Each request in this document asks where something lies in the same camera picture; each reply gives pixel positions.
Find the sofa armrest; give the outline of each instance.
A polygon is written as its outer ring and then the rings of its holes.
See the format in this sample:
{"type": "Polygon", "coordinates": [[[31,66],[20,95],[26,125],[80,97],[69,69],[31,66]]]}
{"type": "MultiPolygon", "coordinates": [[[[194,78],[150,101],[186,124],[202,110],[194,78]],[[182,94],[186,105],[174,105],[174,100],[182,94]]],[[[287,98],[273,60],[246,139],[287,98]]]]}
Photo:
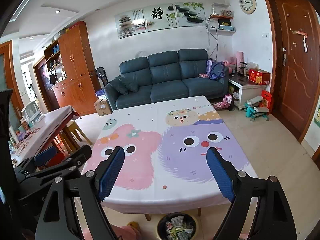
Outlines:
{"type": "Polygon", "coordinates": [[[109,102],[109,105],[112,109],[112,111],[115,111],[117,110],[117,107],[116,107],[116,100],[118,99],[118,97],[120,96],[120,93],[115,90],[111,85],[110,83],[108,83],[104,88],[103,88],[105,94],[106,94],[106,97],[108,99],[108,102],[109,102]]]}
{"type": "Polygon", "coordinates": [[[224,77],[217,79],[223,85],[223,95],[228,93],[228,83],[229,83],[229,68],[224,67],[224,77]]]}

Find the throw pillow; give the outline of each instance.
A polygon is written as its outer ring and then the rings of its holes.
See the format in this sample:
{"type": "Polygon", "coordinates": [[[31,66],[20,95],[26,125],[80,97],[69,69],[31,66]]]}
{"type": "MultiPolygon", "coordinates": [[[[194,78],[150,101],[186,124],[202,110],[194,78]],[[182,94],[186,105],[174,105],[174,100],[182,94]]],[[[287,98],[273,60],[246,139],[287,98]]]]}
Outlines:
{"type": "Polygon", "coordinates": [[[119,80],[131,92],[138,92],[138,83],[134,80],[130,80],[127,77],[120,77],[119,80]]]}
{"type": "Polygon", "coordinates": [[[115,78],[114,80],[111,80],[109,83],[121,95],[129,94],[129,90],[120,82],[119,78],[115,78]]]}

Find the sofa backrest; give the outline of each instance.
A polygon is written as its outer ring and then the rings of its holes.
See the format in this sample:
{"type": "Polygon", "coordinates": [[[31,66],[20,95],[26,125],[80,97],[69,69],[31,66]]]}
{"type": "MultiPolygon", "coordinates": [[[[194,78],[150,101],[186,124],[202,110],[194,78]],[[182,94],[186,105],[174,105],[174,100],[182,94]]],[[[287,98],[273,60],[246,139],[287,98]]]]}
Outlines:
{"type": "Polygon", "coordinates": [[[181,78],[194,78],[205,73],[208,53],[205,49],[180,49],[178,51],[181,78]]]}
{"type": "Polygon", "coordinates": [[[147,57],[138,57],[120,63],[120,73],[138,83],[138,86],[152,85],[147,57]]]}
{"type": "Polygon", "coordinates": [[[174,50],[152,54],[148,57],[153,84],[181,80],[178,53],[174,50]]]}

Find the pink pants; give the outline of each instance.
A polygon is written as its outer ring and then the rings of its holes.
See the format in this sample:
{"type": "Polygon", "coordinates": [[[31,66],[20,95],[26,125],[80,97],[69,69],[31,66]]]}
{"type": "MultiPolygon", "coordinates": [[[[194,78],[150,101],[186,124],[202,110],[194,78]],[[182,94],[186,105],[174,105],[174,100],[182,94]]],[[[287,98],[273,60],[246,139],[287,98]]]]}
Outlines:
{"type": "MultiPolygon", "coordinates": [[[[111,225],[111,227],[113,231],[116,233],[116,236],[118,237],[119,240],[141,240],[140,232],[134,227],[131,227],[131,226],[117,227],[114,225],[111,225]]],[[[83,230],[83,236],[85,240],[93,240],[90,234],[89,228],[86,228],[83,230]]]]}

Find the trash can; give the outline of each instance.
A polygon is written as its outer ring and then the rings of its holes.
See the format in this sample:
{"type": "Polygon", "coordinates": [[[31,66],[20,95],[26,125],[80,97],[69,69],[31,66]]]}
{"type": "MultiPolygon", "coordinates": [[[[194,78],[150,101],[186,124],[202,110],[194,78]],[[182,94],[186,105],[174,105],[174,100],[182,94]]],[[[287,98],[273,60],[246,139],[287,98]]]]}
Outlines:
{"type": "Polygon", "coordinates": [[[195,239],[196,235],[198,233],[198,221],[196,218],[192,215],[188,215],[185,213],[181,212],[176,212],[176,213],[170,213],[165,215],[163,218],[160,219],[160,221],[157,224],[157,229],[156,229],[156,236],[159,240],[168,240],[167,236],[167,231],[166,231],[166,222],[171,221],[172,218],[179,217],[179,216],[184,216],[184,222],[186,224],[190,224],[193,226],[194,230],[191,234],[191,237],[188,240],[195,239]]]}

